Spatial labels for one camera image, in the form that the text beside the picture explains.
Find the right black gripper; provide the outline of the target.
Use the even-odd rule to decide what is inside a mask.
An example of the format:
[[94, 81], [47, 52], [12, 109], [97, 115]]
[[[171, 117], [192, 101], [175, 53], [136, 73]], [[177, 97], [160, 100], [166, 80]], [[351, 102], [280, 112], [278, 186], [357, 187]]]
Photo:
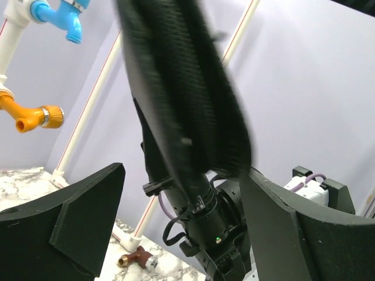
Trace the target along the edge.
[[205, 210], [192, 213], [182, 193], [173, 187], [161, 153], [140, 107], [136, 107], [141, 121], [145, 168], [149, 183], [147, 195], [166, 192], [176, 216], [163, 232], [166, 245], [179, 244], [187, 257], [195, 257], [204, 268], [208, 280], [243, 280], [251, 270], [250, 239], [236, 181], [224, 179], [214, 186], [203, 178], [202, 199]]

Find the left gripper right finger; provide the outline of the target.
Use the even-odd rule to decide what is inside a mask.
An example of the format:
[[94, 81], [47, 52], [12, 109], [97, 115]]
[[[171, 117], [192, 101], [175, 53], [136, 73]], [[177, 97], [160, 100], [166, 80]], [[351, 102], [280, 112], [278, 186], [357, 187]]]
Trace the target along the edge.
[[266, 179], [240, 178], [260, 280], [374, 280], [374, 220], [334, 210]]

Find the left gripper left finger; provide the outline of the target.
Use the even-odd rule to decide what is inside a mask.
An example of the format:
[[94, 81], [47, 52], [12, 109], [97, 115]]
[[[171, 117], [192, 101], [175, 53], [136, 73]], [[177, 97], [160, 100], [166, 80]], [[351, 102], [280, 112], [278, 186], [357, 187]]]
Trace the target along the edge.
[[85, 179], [1, 211], [1, 280], [100, 276], [124, 187], [113, 163]]

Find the black zip tool case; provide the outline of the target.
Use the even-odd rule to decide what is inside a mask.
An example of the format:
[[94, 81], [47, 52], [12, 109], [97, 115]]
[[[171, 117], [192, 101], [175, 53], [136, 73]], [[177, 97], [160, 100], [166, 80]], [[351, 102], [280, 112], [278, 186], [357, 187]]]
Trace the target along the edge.
[[209, 170], [251, 166], [240, 105], [195, 1], [118, 1], [129, 83], [175, 184], [194, 204]]

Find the brown brass faucet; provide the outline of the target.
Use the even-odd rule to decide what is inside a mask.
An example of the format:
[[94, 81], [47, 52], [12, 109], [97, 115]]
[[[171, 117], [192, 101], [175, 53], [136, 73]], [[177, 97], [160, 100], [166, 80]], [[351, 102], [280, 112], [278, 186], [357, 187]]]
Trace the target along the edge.
[[142, 246], [138, 246], [135, 252], [122, 255], [117, 262], [118, 266], [123, 268], [132, 263], [138, 264], [142, 269], [155, 269], [158, 265], [158, 258]]

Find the orange faucet on pipe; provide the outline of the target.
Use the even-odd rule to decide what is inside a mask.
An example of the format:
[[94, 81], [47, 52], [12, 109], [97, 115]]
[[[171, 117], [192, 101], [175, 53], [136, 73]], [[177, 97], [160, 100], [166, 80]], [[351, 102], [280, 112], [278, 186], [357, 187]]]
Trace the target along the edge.
[[15, 120], [15, 127], [20, 133], [32, 131], [38, 126], [57, 129], [64, 122], [64, 112], [60, 107], [44, 105], [39, 108], [25, 108], [17, 104], [10, 93], [4, 91], [1, 91], [1, 110]]

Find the blue valve on pipe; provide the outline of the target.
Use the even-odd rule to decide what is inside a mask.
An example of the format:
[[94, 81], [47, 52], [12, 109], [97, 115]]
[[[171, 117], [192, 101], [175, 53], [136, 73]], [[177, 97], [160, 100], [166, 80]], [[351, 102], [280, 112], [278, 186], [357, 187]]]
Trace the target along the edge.
[[90, 0], [60, 1], [59, 8], [54, 10], [47, 2], [35, 1], [30, 6], [30, 13], [39, 22], [49, 22], [65, 30], [68, 41], [80, 44], [82, 27], [79, 16], [89, 3]]

